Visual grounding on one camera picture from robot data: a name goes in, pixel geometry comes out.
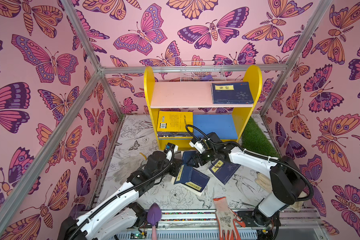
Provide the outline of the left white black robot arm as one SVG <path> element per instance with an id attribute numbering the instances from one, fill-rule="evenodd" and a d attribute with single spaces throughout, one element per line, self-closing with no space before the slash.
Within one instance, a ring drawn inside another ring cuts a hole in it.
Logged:
<path id="1" fill-rule="evenodd" d="M 61 224 L 59 240 L 107 240 L 142 220 L 145 210 L 137 199 L 181 164 L 175 159 L 178 146 L 168 143 L 155 151 L 147 163 L 131 173 L 122 186 L 94 209 L 76 219 L 67 217 Z"/>

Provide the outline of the thick navy book yellow spine label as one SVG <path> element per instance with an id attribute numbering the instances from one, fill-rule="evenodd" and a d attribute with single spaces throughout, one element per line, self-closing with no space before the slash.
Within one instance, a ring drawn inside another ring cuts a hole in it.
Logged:
<path id="1" fill-rule="evenodd" d="M 182 173 L 179 183 L 188 188 L 194 194 L 201 196 L 206 189 L 210 177 L 202 172 L 190 168 Z"/>

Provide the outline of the navy book yellow label back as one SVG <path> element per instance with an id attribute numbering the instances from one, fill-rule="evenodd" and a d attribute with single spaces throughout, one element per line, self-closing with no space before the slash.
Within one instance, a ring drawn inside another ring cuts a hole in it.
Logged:
<path id="1" fill-rule="evenodd" d="M 248 82 L 212 84 L 211 89 L 214 104 L 247 105 L 254 103 Z"/>

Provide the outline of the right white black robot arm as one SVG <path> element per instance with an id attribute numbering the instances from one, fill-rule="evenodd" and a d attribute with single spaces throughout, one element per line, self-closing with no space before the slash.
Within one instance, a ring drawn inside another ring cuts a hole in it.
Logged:
<path id="1" fill-rule="evenodd" d="M 271 181 L 271 193 L 247 218 L 258 226 L 268 225 L 281 210 L 314 196 L 312 184 L 288 156 L 278 159 L 260 155 L 245 150 L 237 142 L 222 142 L 215 133 L 203 138 L 194 137 L 189 145 L 197 150 L 197 154 L 188 161 L 189 166 L 198 168 L 208 162 L 222 161 L 255 170 Z"/>

